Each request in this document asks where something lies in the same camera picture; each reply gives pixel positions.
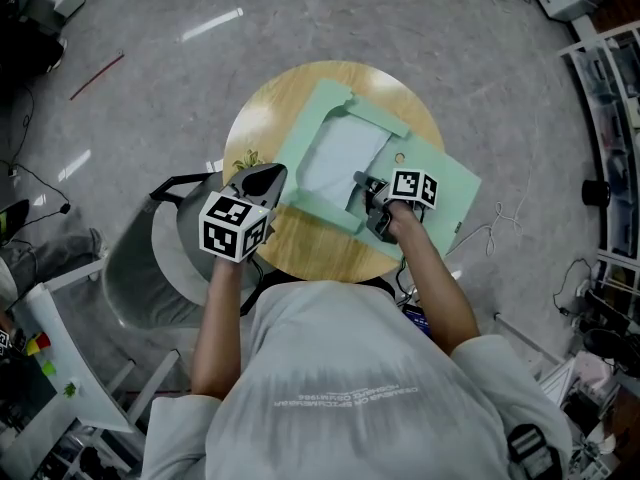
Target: round wooden table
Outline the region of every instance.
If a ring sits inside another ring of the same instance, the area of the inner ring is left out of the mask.
[[[379,69],[355,62],[322,61],[290,69],[264,84],[242,107],[224,151],[224,182],[237,172],[234,162],[250,162],[249,150],[272,162],[316,83],[332,78],[350,86],[407,123],[444,151],[433,117],[401,82]],[[385,274],[398,262],[372,247],[284,205],[276,210],[276,232],[258,249],[274,267],[300,279],[359,282]]]

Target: hand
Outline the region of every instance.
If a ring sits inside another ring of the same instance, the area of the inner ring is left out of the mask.
[[[389,224],[389,232],[400,240],[401,237],[406,238],[407,235],[416,232],[424,232],[424,228],[416,217],[411,207],[403,201],[394,201],[389,205],[391,213],[391,223]]]

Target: mint green board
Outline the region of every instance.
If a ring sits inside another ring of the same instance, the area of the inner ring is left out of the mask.
[[[396,154],[405,156],[404,163],[395,162]],[[431,237],[440,256],[444,256],[456,236],[458,224],[462,223],[480,187],[480,178],[467,170],[450,156],[434,148],[413,132],[405,137],[392,135],[373,160],[367,174],[389,180],[393,169],[424,169],[438,182],[438,199],[435,210],[425,210],[423,225]],[[347,210],[366,222],[366,212],[362,203],[362,190],[353,191]],[[397,245],[381,242],[363,224],[354,238],[395,259],[402,258]]]
[[[320,125],[328,114],[335,112],[351,113],[391,133],[391,138],[373,160],[367,174],[389,180],[394,168],[404,167],[424,169],[438,181],[437,208],[425,211],[424,227],[440,255],[444,256],[476,196],[480,178],[413,134],[409,126],[396,116],[354,94],[350,87],[335,80],[323,79],[317,83],[274,160],[286,165],[289,171],[280,202],[338,227],[387,256],[398,260],[402,257],[397,245],[381,242],[366,228],[367,216],[361,189],[354,190],[346,210],[343,210],[331,201],[299,187],[298,167]],[[395,162],[397,153],[405,157],[402,165]]]

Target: leg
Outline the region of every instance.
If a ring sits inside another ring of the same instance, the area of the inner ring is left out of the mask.
[[[0,257],[11,271],[18,294],[22,294],[34,284],[48,281],[97,260],[101,245],[102,238],[91,228],[81,233],[49,240],[35,249],[0,249]]]

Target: white t-shirt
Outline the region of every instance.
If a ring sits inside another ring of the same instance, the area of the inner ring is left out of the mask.
[[[378,288],[275,286],[224,401],[154,401],[142,478],[507,479],[505,434],[533,423],[566,472],[560,412],[499,336],[447,357]]]

